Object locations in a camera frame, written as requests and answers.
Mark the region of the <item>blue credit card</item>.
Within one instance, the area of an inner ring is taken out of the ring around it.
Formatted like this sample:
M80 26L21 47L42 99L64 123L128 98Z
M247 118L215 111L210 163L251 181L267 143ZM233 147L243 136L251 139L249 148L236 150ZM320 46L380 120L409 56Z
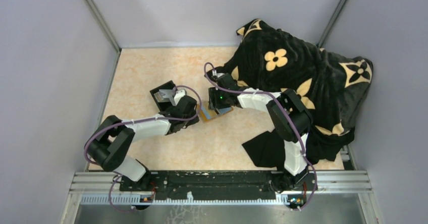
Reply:
M201 108L200 117L204 122L211 121L233 111L232 107L222 109L209 109L207 106Z

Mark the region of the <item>black plastic box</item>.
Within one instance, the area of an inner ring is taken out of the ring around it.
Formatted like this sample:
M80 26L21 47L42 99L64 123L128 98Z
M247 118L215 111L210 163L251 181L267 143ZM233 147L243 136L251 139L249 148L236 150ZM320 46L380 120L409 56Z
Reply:
M159 111L166 111L169 107L176 106L173 92L175 87L176 84L170 80L149 91Z

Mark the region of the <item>white card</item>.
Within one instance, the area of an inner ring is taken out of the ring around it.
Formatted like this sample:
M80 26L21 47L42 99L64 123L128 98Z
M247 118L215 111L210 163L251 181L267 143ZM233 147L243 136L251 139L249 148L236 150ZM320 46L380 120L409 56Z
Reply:
M172 104L175 91L174 89L160 89L154 96L159 103L170 102Z

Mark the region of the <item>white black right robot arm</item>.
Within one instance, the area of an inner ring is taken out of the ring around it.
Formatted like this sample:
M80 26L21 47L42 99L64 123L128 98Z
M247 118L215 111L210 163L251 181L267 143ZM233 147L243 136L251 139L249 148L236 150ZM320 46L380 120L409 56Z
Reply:
M239 107L269 114L274 132L280 138L281 152L277 169L284 172L287 188L297 190L308 174L306 141L313 117L293 90L266 92L248 86L239 86L228 73L212 69L205 76L209 88L209 109Z

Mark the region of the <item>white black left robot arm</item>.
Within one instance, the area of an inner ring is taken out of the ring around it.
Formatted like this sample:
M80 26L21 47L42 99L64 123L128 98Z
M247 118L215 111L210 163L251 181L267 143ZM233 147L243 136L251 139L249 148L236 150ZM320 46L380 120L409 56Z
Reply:
M125 121L111 115L88 140L85 154L105 172L115 172L128 182L130 186L125 187L125 191L148 190L153 180L151 172L128 155L131 144L149 137L176 133L198 121L197 101L187 95L151 118Z

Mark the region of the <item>black cloth piece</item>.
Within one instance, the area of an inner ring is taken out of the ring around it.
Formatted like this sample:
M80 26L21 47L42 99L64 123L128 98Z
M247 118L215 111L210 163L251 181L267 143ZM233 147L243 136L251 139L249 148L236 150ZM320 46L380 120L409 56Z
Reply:
M256 167L276 167L279 171L285 169L284 140L276 131L265 131L242 146Z

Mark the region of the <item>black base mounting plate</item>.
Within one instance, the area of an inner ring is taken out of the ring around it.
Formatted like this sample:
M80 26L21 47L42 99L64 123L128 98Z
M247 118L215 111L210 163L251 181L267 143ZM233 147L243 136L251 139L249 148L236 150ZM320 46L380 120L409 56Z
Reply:
M120 191L147 191L155 200L256 201L274 200L283 191L306 191L314 187L314 174L300 181L279 171L152 171L134 182L120 180Z

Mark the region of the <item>black floral blanket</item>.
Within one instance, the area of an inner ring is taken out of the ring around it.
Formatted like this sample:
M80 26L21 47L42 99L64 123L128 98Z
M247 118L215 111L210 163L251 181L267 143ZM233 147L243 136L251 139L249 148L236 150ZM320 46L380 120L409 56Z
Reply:
M239 86L268 92L295 91L313 117L306 142L311 163L334 161L354 140L356 119L368 95L373 63L348 58L253 19L237 30L242 40L218 73Z

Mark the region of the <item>aluminium front rail frame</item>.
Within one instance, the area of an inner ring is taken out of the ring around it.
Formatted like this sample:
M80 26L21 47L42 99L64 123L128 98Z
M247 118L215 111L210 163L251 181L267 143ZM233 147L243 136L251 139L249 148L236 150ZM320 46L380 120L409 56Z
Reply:
M360 194L371 193L368 174L364 171L317 171L314 174L314 187L306 191L283 191L274 200L252 201L197 201L192 197L185 200L155 200L147 191L120 191L120 180L114 173L80 172L75 173L68 195L72 204L108 205L117 207L150 205L289 205L297 197L313 200L316 194Z

